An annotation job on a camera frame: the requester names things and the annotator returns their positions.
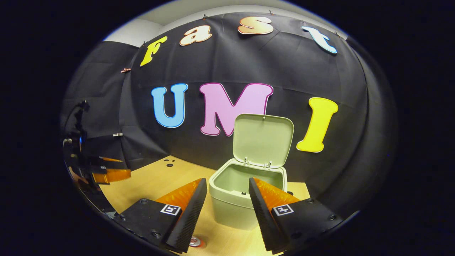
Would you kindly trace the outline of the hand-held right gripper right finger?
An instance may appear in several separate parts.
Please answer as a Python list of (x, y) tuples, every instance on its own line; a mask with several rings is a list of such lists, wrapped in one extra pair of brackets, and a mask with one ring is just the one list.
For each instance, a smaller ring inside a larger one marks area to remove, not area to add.
[(249, 196), (265, 248), (273, 254), (292, 255), (315, 246), (344, 223), (316, 199), (297, 199), (255, 177), (249, 179)]

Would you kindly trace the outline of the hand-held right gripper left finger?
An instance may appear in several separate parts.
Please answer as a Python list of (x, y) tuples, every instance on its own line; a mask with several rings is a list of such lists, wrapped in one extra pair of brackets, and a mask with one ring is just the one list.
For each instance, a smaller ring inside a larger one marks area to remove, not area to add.
[(207, 191), (200, 178), (157, 200), (139, 199), (113, 221), (152, 246), (187, 253)]

